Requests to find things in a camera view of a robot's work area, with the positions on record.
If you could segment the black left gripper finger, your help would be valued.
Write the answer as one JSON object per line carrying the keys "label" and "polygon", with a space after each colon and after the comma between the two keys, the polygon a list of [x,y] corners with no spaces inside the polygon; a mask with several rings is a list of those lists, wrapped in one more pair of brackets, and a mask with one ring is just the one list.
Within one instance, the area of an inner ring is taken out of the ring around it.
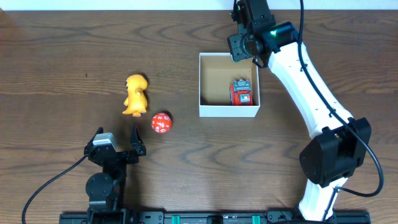
{"label": "black left gripper finger", "polygon": [[92,145],[93,145],[94,138],[95,138],[95,136],[96,136],[97,134],[103,134],[103,127],[99,127],[99,128],[96,130],[96,132],[94,133],[94,136],[93,136],[93,137],[90,139],[90,141],[88,142],[88,145],[89,145],[89,146],[92,146]]}
{"label": "black left gripper finger", "polygon": [[143,140],[141,139],[141,137],[139,135],[136,123],[133,124],[129,144],[136,151],[138,156],[146,155],[146,147],[145,147]]}

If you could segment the white cardboard box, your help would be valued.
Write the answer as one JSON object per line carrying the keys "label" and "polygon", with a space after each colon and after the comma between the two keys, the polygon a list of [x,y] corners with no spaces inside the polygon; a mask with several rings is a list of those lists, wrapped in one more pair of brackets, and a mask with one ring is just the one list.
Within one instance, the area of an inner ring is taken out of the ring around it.
{"label": "white cardboard box", "polygon": [[[229,90],[234,81],[247,80],[252,106],[233,105]],[[199,116],[253,118],[260,108],[259,69],[251,60],[233,62],[229,53],[199,54]]]}

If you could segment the orange dinosaur toy figure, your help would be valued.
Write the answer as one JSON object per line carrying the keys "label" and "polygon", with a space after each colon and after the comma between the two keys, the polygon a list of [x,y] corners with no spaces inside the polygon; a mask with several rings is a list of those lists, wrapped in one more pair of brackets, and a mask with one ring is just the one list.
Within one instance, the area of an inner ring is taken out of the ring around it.
{"label": "orange dinosaur toy figure", "polygon": [[134,74],[125,81],[127,98],[124,101],[126,109],[122,114],[131,114],[133,117],[141,117],[147,112],[147,98],[144,90],[148,86],[147,80],[140,74]]}

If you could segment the red toy robot car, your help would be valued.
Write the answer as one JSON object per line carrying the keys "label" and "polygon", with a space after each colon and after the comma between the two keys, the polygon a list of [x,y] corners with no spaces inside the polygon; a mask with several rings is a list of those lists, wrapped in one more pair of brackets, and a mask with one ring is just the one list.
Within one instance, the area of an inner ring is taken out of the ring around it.
{"label": "red toy robot car", "polygon": [[233,106],[252,106],[252,89],[250,80],[234,80],[229,89]]}

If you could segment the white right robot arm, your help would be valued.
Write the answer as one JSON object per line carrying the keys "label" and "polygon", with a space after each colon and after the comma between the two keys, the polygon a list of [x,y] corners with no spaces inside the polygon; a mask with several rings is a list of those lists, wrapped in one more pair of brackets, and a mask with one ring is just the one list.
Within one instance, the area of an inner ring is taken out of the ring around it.
{"label": "white right robot arm", "polygon": [[368,151],[371,126],[355,119],[333,96],[314,68],[300,33],[291,22],[239,22],[238,33],[228,37],[231,59],[262,60],[282,82],[300,111],[311,138],[299,161],[307,176],[298,205],[310,222],[369,223],[366,212],[336,212],[339,192]]}

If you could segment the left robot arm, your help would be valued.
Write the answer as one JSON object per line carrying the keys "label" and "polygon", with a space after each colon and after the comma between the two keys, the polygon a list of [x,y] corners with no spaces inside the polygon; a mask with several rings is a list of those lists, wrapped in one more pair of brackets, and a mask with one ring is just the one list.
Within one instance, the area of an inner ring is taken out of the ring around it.
{"label": "left robot arm", "polygon": [[137,164],[139,157],[146,155],[137,124],[133,124],[129,144],[131,150],[118,152],[114,135],[100,127],[85,146],[84,155],[102,168],[86,182],[88,223],[132,223],[136,219],[129,209],[124,208],[124,190],[127,166]]}

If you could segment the red ball with white letters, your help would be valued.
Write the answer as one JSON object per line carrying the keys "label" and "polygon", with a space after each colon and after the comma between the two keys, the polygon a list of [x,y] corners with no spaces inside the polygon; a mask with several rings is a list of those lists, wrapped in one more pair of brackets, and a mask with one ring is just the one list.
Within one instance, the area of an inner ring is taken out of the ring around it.
{"label": "red ball with white letters", "polygon": [[157,113],[151,120],[152,129],[159,133],[167,133],[172,127],[172,119],[167,113]]}

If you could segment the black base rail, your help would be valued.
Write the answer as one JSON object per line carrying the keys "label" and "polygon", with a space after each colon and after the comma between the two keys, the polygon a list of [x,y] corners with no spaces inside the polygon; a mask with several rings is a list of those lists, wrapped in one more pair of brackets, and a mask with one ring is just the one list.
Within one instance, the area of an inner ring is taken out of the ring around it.
{"label": "black base rail", "polygon": [[169,213],[121,210],[108,213],[65,212],[59,224],[273,224],[310,223],[295,210],[263,213]]}

